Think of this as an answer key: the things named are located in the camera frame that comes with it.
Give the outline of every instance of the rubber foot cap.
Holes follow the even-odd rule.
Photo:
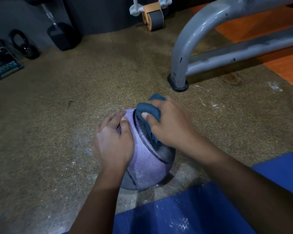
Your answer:
[[[176,92],[184,92],[189,88],[189,83],[186,80],[186,83],[184,86],[182,87],[176,87],[174,81],[172,80],[171,74],[168,75],[167,77],[168,83],[170,84],[170,87],[172,88],[172,90],[176,91]]]

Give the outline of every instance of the finger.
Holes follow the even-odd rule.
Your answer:
[[[121,118],[125,115],[126,111],[120,111],[118,112],[115,117],[112,118],[112,120],[109,122],[108,126],[114,130],[117,129],[119,124],[121,123]]]
[[[132,133],[131,133],[131,130],[130,130],[129,121],[128,121],[128,119],[126,117],[121,118],[121,134],[122,135],[129,134],[129,135],[133,136]]]
[[[162,108],[165,101],[153,99],[148,101],[148,103],[152,104],[154,107],[158,108],[159,110]]]
[[[101,130],[101,122],[99,122],[96,126],[96,133],[98,133]]]
[[[101,124],[101,128],[106,127],[109,122],[116,116],[116,114],[119,112],[120,110],[117,110],[115,112],[113,112],[112,114],[108,115],[102,122]]]
[[[165,96],[165,98],[166,98],[167,101],[174,101],[171,96],[167,95],[167,96]]]
[[[159,126],[160,123],[153,117],[151,114],[147,112],[141,113],[141,116],[149,123],[151,130],[153,130],[156,126]]]

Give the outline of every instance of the purple basketball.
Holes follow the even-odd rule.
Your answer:
[[[158,184],[169,173],[175,159],[176,150],[157,144],[147,133],[144,122],[137,118],[136,109],[127,109],[133,133],[135,151],[125,173],[121,188],[127,190],[144,190]]]

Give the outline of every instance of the towel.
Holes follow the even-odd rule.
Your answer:
[[[153,99],[158,99],[158,100],[162,100],[165,101],[166,99],[155,93],[152,95],[152,97],[149,98],[149,100],[153,100]],[[157,144],[162,144],[156,137],[155,135],[152,134],[151,131],[151,127],[149,125],[149,123],[141,116],[141,113],[143,112],[147,112],[149,114],[151,114],[152,116],[154,116],[156,118],[156,120],[160,121],[160,110],[153,106],[152,104],[149,103],[138,103],[137,105],[137,109],[136,109],[136,115],[137,117],[142,120],[144,122],[144,125],[146,127],[146,131],[148,132],[149,136],[157,143]]]

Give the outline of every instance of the gray wall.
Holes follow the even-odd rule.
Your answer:
[[[63,0],[71,19],[82,35],[121,30],[142,22],[130,15],[133,0]],[[138,0],[141,5],[158,0]]]
[[[57,22],[71,25],[62,0],[48,4]],[[54,46],[47,35],[52,25],[40,6],[34,7],[23,0],[0,0],[0,38],[8,39],[12,29],[19,29],[42,51]]]

